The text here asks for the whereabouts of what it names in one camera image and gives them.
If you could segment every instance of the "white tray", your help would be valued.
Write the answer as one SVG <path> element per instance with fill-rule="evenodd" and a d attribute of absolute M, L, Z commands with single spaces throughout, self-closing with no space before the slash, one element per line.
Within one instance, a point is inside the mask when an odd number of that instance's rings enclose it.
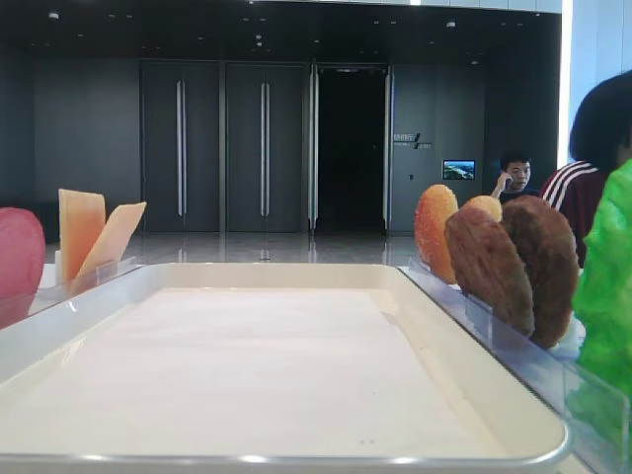
<path fill-rule="evenodd" d="M 6 474 L 553 473 L 570 452 L 564 422 L 383 266 L 143 267 L 0 348 Z"/>

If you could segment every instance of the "green object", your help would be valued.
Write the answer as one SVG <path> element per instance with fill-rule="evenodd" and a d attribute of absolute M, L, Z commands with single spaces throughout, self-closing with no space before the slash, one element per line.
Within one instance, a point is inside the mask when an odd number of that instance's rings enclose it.
<path fill-rule="evenodd" d="M 573 299 L 587 334 L 578 364 L 632 397 L 632 160 L 608 178 L 586 243 Z M 621 445 L 620 409 L 603 406 L 582 388 L 567 402 L 575 416 Z"/>

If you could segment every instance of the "tray rim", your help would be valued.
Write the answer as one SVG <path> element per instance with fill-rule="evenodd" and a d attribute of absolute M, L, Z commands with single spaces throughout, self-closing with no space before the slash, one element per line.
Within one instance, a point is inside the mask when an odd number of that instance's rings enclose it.
<path fill-rule="evenodd" d="M 239 456 L 223 456 L 223 455 L 101 455 L 101 454 L 37 454 L 37 453 L 3 453 L 0 452 L 0 466 L 7 463 L 30 463 L 30 464 L 53 464 L 58 466 L 64 465 L 98 465 L 107 464 L 113 466 L 141 466 L 152 465 L 156 467 L 195 467 L 195 466 L 252 466 L 253 464 L 267 464 L 269 466 L 278 467 L 364 467 L 364 468 L 376 468 L 376 467 L 391 467 L 396 466 L 408 467 L 408 468 L 440 468 L 440 469 L 494 469 L 494 470 L 513 470 L 524 469 L 529 467 L 546 467 L 556 466 L 561 461 L 568 457 L 574 456 L 572 445 L 573 435 L 567 421 L 552 407 L 552 405 L 544 400 L 534 389 L 526 384 L 508 365 L 497 355 L 495 355 L 490 348 L 485 344 L 473 337 L 471 332 L 461 324 L 456 318 L 453 318 L 448 311 L 446 311 L 427 291 L 425 291 L 410 275 L 404 270 L 398 267 L 389 266 L 385 264 L 338 264 L 338 263 L 321 263 L 321 264 L 308 264 L 308 263 L 269 263 L 269 262 L 252 262 L 252 263 L 224 263 L 224 262 L 210 262 L 210 263 L 162 263 L 153 265 L 137 265 L 135 268 L 117 275 L 103 283 L 97 284 L 80 294 L 71 296 L 65 300 L 60 300 L 52 304 L 51 306 L 44 308 L 37 313 L 34 313 L 27 319 L 40 316 L 42 313 L 49 311 L 53 308 L 57 308 L 61 304 L 68 303 L 73 299 L 80 297 L 89 297 L 90 293 L 94 293 L 97 290 L 103 291 L 109 284 L 115 284 L 119 280 L 125 277 L 133 277 L 139 273 L 150 272 L 149 269 L 154 271 L 162 271 L 162 269 L 177 268 L 177 267 L 202 267 L 202 266 L 217 266 L 217 267 L 252 267 L 252 266 L 266 266 L 266 267 L 302 267 L 305 270 L 316 269 L 323 267 L 339 268 L 339 267 L 374 267 L 384 269 L 387 272 L 395 272 L 402 277 L 406 282 L 411 283 L 416 291 L 423 293 L 441 313 L 450 321 L 454 322 L 460 330 L 464 331 L 470 339 L 482 347 L 487 356 L 490 356 L 492 360 L 500 364 L 505 371 L 507 371 L 519 384 L 526 389 L 531 396 L 534 396 L 539 403 L 545 406 L 558 420 L 563 431 L 563 438 L 559 445 L 551 451 L 520 458 L 426 458 L 426 457 L 364 457 L 364 456 L 261 456 L 257 454 L 246 454 Z"/>

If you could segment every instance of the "door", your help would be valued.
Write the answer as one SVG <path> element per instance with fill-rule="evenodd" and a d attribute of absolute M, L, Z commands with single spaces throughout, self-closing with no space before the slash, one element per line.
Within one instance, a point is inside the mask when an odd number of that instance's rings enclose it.
<path fill-rule="evenodd" d="M 270 232 L 300 232 L 303 78 L 301 67 L 266 69 L 270 102 Z"/>
<path fill-rule="evenodd" d="M 185 230 L 219 231 L 219 66 L 186 64 Z"/>
<path fill-rule="evenodd" d="M 385 66 L 312 66 L 311 231 L 388 230 L 390 97 Z"/>
<path fill-rule="evenodd" d="M 228 208 L 230 232 L 264 232 L 266 90 L 265 69 L 226 68 Z"/>
<path fill-rule="evenodd" d="M 147 231 L 183 231 L 179 66 L 145 64 L 143 78 L 143 195 Z"/>
<path fill-rule="evenodd" d="M 143 65 L 145 230 L 219 230 L 219 81 L 208 63 Z"/>
<path fill-rule="evenodd" d="M 301 66 L 227 67 L 228 212 L 233 232 L 299 232 Z"/>

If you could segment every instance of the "ceiling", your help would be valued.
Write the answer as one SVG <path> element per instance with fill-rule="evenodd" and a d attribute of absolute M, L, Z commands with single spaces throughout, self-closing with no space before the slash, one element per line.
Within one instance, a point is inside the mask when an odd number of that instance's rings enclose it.
<path fill-rule="evenodd" d="M 51 20 L 49 12 L 59 13 Z M 448 22 L 455 28 L 447 28 Z M 0 42 L 33 55 L 484 63 L 559 47 L 560 16 L 247 0 L 1 0 Z"/>

